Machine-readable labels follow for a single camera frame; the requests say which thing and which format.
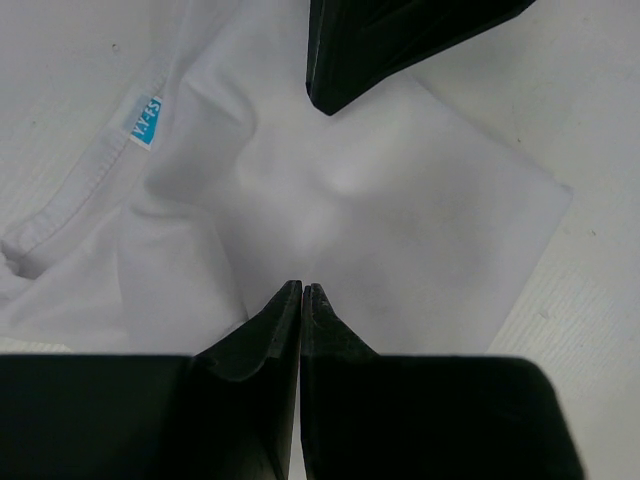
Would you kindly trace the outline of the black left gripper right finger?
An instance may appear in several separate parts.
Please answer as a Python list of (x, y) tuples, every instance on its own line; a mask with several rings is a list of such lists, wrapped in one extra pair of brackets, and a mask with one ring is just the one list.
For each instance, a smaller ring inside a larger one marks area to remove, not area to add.
[(311, 479), (581, 479), (555, 390), (516, 357), (372, 350), (305, 289), (300, 421)]

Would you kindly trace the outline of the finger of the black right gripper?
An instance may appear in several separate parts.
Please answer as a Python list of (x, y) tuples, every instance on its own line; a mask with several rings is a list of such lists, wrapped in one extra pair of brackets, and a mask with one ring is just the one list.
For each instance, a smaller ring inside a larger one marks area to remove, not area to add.
[(528, 0), (312, 1), (306, 91), (331, 116), (387, 77), (501, 25)]

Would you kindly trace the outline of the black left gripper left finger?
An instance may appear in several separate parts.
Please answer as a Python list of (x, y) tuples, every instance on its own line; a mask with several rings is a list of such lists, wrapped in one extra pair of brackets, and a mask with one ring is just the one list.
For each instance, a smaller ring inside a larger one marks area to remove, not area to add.
[(1, 358), (5, 479), (284, 479), (302, 285), (209, 349)]

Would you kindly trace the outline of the white t-shirt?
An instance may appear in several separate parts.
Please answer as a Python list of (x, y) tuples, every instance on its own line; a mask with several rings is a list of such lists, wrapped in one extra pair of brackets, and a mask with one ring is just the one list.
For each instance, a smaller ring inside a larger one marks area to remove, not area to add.
[(288, 280), (385, 353), (484, 352), (571, 195), (397, 74), (328, 117), (304, 1), (153, 1), (143, 70), (1, 238), (3, 352), (195, 353)]

